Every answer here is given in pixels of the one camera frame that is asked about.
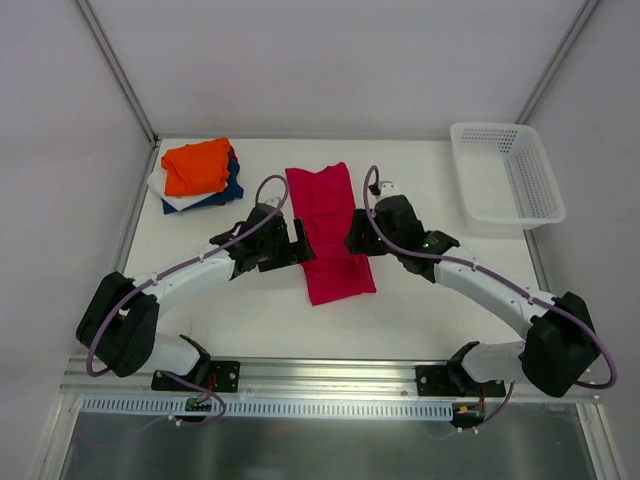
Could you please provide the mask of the crimson red t-shirt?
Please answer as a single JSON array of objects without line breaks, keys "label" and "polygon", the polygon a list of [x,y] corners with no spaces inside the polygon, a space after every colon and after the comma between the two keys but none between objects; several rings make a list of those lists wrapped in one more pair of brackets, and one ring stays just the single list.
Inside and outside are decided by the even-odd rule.
[{"label": "crimson red t-shirt", "polygon": [[311,304],[374,293],[368,258],[350,253],[345,245],[356,209],[346,164],[319,172],[288,168],[285,173],[294,215],[303,221],[315,254],[303,264]]}]

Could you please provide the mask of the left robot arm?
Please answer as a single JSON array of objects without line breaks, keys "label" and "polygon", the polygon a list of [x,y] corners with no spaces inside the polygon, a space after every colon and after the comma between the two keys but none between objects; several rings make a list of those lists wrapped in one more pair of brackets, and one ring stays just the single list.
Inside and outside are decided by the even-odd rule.
[{"label": "left robot arm", "polygon": [[159,320],[191,297],[254,269],[266,272],[314,257],[302,219],[289,225],[278,208],[259,203],[245,220],[174,266],[134,278],[108,274],[76,330],[77,340],[88,350],[88,375],[123,378],[149,368],[185,389],[203,387],[210,375],[210,354],[185,334],[159,333]]}]

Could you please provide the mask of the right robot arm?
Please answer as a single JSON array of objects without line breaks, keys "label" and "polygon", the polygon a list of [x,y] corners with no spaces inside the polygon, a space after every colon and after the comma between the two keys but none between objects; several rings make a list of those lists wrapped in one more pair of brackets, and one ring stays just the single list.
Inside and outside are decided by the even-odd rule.
[{"label": "right robot arm", "polygon": [[492,271],[457,239],[425,229],[403,195],[355,210],[345,244],[354,254],[393,255],[409,273],[472,300],[518,334],[502,344],[469,342],[447,361],[446,380],[460,396],[482,383],[515,381],[560,398],[601,354],[581,297],[522,287]]}]

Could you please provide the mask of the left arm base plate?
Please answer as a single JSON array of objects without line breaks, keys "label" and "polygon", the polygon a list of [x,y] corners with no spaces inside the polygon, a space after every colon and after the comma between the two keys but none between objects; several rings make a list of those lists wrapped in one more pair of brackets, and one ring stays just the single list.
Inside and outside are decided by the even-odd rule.
[{"label": "left arm base plate", "polygon": [[[200,360],[188,374],[178,375],[178,378],[214,392],[235,393],[238,390],[240,367],[238,361],[205,359]],[[154,373],[151,389],[162,392],[196,391],[194,387],[160,372]]]}]

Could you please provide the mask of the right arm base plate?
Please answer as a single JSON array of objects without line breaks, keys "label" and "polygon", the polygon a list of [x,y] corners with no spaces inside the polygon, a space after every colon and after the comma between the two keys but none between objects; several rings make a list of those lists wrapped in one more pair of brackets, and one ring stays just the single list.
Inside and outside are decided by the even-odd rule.
[{"label": "right arm base plate", "polygon": [[480,383],[461,367],[450,365],[417,365],[417,393],[421,397],[481,397],[501,398],[507,389],[503,382]]}]

